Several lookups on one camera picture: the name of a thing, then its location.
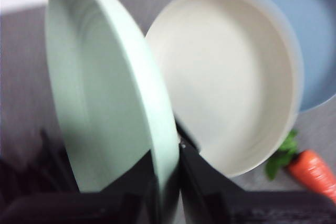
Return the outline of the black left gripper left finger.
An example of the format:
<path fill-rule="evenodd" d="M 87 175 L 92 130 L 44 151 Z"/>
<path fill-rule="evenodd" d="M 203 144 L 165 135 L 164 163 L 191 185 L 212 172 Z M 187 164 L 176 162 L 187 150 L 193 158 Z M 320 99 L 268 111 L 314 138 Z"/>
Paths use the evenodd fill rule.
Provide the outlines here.
<path fill-rule="evenodd" d="M 158 181 L 151 152 L 97 193 L 44 193 L 20 197 L 1 223 L 160 223 Z"/>

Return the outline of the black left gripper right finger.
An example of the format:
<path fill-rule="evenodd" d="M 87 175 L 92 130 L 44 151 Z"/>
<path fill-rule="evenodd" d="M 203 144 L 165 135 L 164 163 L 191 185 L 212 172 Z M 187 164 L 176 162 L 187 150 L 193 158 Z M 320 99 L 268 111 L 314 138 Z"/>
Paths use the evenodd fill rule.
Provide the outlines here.
<path fill-rule="evenodd" d="M 187 223 L 335 223 L 335 205 L 307 191 L 246 191 L 180 143 L 180 185 Z"/>

